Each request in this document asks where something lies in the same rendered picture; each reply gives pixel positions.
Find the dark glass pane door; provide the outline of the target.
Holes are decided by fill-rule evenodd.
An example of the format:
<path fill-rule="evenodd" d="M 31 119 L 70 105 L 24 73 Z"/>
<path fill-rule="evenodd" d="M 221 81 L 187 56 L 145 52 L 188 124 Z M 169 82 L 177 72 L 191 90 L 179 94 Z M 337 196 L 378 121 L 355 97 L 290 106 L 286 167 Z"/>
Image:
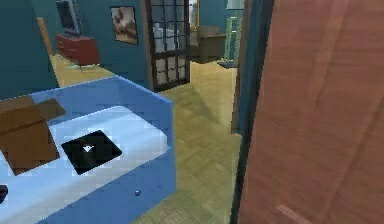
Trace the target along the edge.
<path fill-rule="evenodd" d="M 153 89 L 190 82 L 188 0 L 146 0 Z"/>

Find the black flat laptop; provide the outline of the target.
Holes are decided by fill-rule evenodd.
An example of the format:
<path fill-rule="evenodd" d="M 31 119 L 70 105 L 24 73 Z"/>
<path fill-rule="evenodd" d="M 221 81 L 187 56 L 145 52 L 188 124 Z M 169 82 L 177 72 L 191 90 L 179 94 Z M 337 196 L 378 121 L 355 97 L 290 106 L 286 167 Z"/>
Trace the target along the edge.
<path fill-rule="evenodd" d="M 122 155 L 122 151 L 101 130 L 65 142 L 62 148 L 78 175 Z"/>

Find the reddish brown room door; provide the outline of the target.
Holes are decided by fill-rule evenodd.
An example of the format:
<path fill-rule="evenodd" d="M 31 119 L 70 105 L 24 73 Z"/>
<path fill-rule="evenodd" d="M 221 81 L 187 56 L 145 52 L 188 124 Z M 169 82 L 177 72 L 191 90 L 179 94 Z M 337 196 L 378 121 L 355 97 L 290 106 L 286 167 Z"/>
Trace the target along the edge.
<path fill-rule="evenodd" d="M 384 224 L 384 0 L 265 0 L 239 224 Z"/>

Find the red sideboard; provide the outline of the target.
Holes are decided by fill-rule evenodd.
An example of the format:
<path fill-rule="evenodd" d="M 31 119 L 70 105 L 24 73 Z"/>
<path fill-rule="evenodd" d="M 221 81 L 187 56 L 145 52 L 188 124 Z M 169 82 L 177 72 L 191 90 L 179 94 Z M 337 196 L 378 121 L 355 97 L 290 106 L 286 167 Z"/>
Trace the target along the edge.
<path fill-rule="evenodd" d="M 97 44 L 91 37 L 55 36 L 59 54 L 79 66 L 99 64 Z"/>

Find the black television set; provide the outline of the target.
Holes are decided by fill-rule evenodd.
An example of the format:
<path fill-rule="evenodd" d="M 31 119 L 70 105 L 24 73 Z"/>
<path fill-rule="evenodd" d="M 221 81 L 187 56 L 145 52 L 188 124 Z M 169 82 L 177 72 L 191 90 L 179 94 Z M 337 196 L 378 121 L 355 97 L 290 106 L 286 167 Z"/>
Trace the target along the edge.
<path fill-rule="evenodd" d="M 56 0 L 60 23 L 66 33 L 79 35 L 80 31 L 72 0 Z"/>

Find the brown cardboard box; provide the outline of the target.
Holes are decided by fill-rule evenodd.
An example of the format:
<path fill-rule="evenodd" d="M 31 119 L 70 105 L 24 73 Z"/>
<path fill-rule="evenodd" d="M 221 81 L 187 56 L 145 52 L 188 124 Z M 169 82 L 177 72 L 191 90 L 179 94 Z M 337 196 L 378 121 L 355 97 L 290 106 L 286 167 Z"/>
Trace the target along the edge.
<path fill-rule="evenodd" d="M 60 157 L 48 121 L 65 114 L 55 98 L 35 103 L 25 95 L 0 101 L 0 152 L 14 175 Z"/>

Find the framed wall picture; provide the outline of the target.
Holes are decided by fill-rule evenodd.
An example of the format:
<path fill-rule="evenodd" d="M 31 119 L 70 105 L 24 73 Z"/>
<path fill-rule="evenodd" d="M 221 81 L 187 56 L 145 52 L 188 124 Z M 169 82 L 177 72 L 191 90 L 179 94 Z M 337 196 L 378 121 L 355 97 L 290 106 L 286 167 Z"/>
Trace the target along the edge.
<path fill-rule="evenodd" d="M 112 7 L 111 16 L 115 40 L 131 45 L 137 45 L 138 34 L 134 7 Z"/>

